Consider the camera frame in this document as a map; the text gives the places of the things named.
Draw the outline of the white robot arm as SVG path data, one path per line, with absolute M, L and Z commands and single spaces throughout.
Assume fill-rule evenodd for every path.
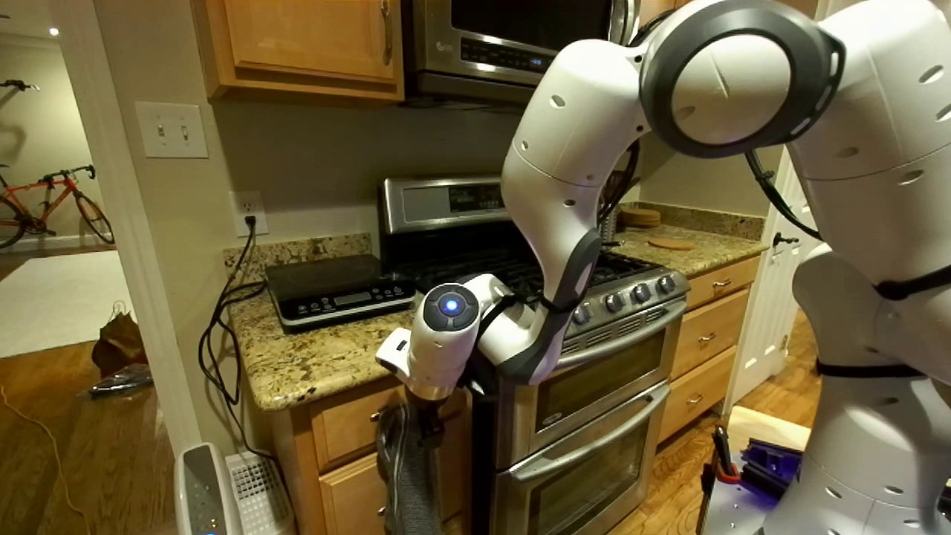
M 381 364 L 428 403 L 483 357 L 517 385 L 561 360 L 624 149 L 661 141 L 644 192 L 714 205 L 722 159 L 783 149 L 812 212 L 793 296 L 823 397 L 765 535 L 949 535 L 951 18 L 949 0 L 686 0 L 634 42 L 555 55 L 503 165 L 503 205 L 545 278 L 511 303 L 490 278 L 435 287 Z

